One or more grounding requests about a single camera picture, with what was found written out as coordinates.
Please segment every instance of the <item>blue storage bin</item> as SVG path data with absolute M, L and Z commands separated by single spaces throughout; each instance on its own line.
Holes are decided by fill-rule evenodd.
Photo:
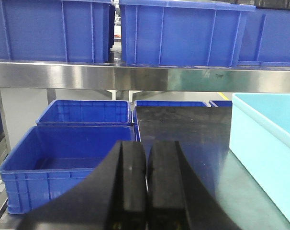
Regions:
M 26 213 L 84 179 L 117 140 L 135 140 L 132 127 L 35 126 L 0 167 L 8 212 Z
M 112 0 L 0 0 L 0 59 L 108 61 Z
M 255 6 L 184 0 L 120 0 L 127 64 L 235 66 Z
M 290 11 L 248 15 L 238 65 L 290 66 Z
M 186 101 L 146 101 L 136 100 L 135 106 L 195 106 L 208 107 L 205 102 L 186 102 Z
M 232 107 L 232 101 L 209 101 L 211 107 Z
M 186 102 L 186 101 L 146 101 L 136 100 L 134 106 L 193 106 L 193 107 L 208 107 L 205 102 Z M 136 139 L 140 141 L 140 132 L 137 125 L 137 115 L 134 110 L 134 131 Z
M 36 121 L 38 126 L 129 126 L 127 101 L 54 100 Z
M 290 222 L 290 94 L 233 94 L 230 149 Z

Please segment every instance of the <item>black tabletop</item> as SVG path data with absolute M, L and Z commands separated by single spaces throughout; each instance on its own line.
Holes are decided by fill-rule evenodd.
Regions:
M 243 230 L 290 230 L 290 223 L 229 150 L 231 108 L 136 107 L 148 156 L 155 140 L 178 140 L 210 194 Z

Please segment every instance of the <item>white wall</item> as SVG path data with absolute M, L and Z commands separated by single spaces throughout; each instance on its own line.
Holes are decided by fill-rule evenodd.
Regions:
M 46 89 L 0 89 L 11 149 L 47 107 Z

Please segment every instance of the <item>metal rack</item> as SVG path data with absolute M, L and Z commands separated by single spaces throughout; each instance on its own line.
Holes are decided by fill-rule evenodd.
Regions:
M 115 64 L 0 61 L 0 88 L 116 90 L 126 99 L 130 90 L 178 92 L 290 92 L 290 68 L 280 67 L 150 67 Z M 0 109 L 3 114 L 0 94 Z M 0 161 L 10 147 L 0 144 Z M 6 195 L 0 195 L 0 218 Z M 20 217 L 0 219 L 0 229 L 14 229 Z

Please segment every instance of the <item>plastic crate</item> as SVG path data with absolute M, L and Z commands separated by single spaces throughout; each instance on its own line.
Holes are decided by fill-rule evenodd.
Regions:
M 208 107 L 205 102 L 186 102 L 186 101 L 146 101 L 136 100 L 135 106 L 196 106 Z
M 0 167 L 8 212 L 26 213 L 84 179 L 117 140 L 135 140 L 132 127 L 35 126 Z
M 186 101 L 146 101 L 136 100 L 134 107 L 136 106 L 193 106 L 193 107 L 208 107 L 205 102 L 186 102 Z M 136 140 L 140 141 L 140 132 L 137 124 L 137 115 L 134 110 L 134 131 Z
M 248 12 L 223 2 L 120 0 L 127 64 L 235 66 Z
M 54 100 L 36 121 L 38 126 L 129 126 L 127 101 Z
M 233 94 L 230 149 L 290 221 L 290 94 Z
M 232 107 L 232 101 L 209 101 L 211 107 Z
M 0 0 L 0 59 L 108 61 L 112 0 Z
M 238 64 L 290 66 L 290 11 L 256 9 L 248 15 Z

